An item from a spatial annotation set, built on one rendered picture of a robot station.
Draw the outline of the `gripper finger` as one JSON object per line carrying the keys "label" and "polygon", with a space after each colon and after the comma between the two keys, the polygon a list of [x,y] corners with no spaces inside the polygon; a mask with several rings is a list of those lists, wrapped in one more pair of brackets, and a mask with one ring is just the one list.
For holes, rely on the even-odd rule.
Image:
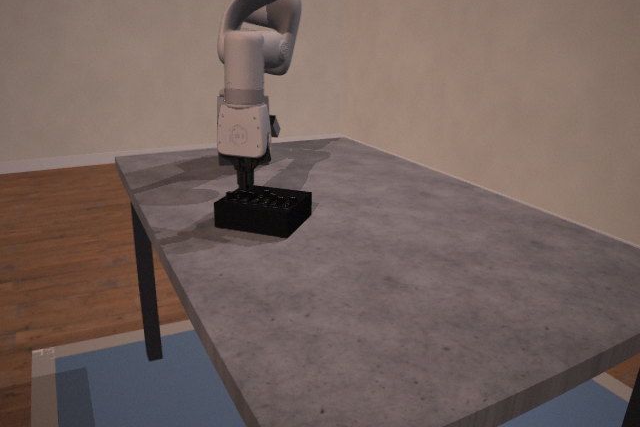
{"label": "gripper finger", "polygon": [[245,164],[245,171],[243,171],[243,190],[247,191],[252,188],[254,184],[254,169],[261,163],[267,163],[271,161],[270,151],[267,142],[267,148],[265,155],[260,158],[247,158]]}
{"label": "gripper finger", "polygon": [[243,171],[245,171],[245,157],[237,157],[237,156],[228,156],[220,154],[220,157],[226,160],[229,160],[234,169],[237,170],[237,184],[239,185],[239,190],[243,190]]}

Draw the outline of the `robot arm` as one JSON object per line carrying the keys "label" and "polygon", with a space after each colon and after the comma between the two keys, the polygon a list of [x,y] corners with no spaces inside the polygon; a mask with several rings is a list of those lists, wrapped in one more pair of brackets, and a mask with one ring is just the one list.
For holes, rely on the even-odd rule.
{"label": "robot arm", "polygon": [[[288,71],[301,11],[301,0],[232,0],[229,3],[222,16],[217,44],[225,77],[225,88],[219,91],[219,96],[224,97],[226,103],[264,102],[264,73],[281,76]],[[244,21],[277,32],[241,28]]]}

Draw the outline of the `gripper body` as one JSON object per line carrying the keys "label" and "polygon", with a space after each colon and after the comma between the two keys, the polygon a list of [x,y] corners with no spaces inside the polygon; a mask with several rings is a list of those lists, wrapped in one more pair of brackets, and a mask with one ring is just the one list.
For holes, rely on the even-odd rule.
{"label": "gripper body", "polygon": [[217,127],[217,150],[220,154],[260,158],[265,155],[267,142],[271,151],[267,104],[221,104]]}

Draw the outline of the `black lighting desk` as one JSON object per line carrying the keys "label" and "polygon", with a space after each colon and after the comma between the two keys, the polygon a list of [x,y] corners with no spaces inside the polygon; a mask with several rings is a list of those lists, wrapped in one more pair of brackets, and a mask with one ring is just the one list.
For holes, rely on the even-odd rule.
{"label": "black lighting desk", "polygon": [[253,185],[214,202],[215,227],[288,238],[311,216],[312,192]]}

